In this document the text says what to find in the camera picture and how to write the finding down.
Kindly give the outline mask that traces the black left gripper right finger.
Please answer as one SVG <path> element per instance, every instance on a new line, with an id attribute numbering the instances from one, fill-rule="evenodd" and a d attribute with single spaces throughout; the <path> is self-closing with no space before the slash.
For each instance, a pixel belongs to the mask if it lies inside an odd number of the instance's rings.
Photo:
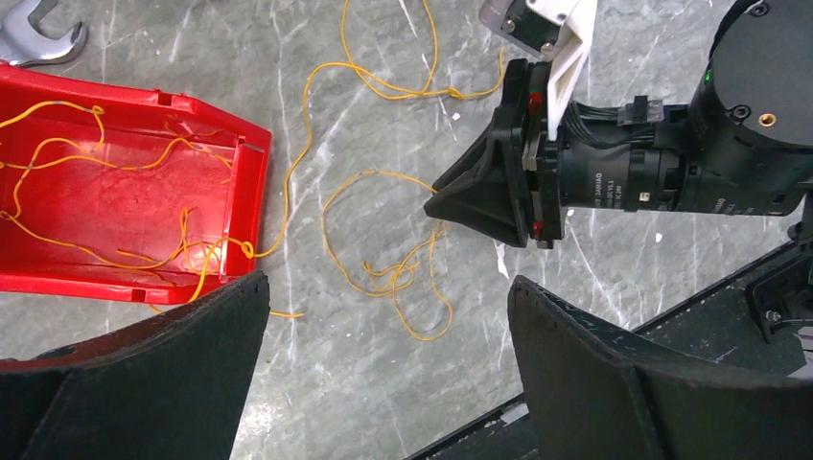
<path id="1" fill-rule="evenodd" d="M 812 383 L 657 344 L 523 276 L 507 314 L 544 459 L 808 459 Z"/>

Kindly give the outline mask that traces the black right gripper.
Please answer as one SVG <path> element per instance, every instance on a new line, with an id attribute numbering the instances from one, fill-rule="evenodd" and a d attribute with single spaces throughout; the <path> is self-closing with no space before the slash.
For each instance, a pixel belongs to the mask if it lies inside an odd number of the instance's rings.
<path id="1" fill-rule="evenodd" d="M 553 98 L 543 62 L 513 59 L 504 101 L 464 153 L 432 184 L 434 219 L 498 242 L 550 249 L 564 237 L 570 208 L 672 212 L 685 189 L 677 105 L 637 96 L 620 107 L 566 104 L 547 127 Z"/>

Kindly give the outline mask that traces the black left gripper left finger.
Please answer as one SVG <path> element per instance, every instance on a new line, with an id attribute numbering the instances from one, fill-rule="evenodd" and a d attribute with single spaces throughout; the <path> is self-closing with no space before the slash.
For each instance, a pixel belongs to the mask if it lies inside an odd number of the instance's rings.
<path id="1" fill-rule="evenodd" d="M 269 313 L 255 271 L 194 302 L 1 362 L 5 459 L 226 459 Z"/>

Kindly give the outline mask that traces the red bin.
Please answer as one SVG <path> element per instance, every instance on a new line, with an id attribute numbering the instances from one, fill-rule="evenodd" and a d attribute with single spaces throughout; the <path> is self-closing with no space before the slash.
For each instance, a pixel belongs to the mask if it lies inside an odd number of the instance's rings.
<path id="1" fill-rule="evenodd" d="M 1 67 L 1 288 L 182 304 L 250 271 L 271 133 L 203 101 Z"/>

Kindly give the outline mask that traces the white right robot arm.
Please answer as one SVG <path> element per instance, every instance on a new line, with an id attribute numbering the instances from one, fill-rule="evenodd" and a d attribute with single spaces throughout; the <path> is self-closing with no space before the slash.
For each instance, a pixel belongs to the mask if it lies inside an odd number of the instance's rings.
<path id="1" fill-rule="evenodd" d="M 690 103 L 577 102 L 593 1 L 487 1 L 484 25 L 525 51 L 489 125 L 433 185 L 425 213 L 515 247 L 551 248 L 570 208 L 786 216 L 812 246 L 812 5 L 738 1 Z"/>

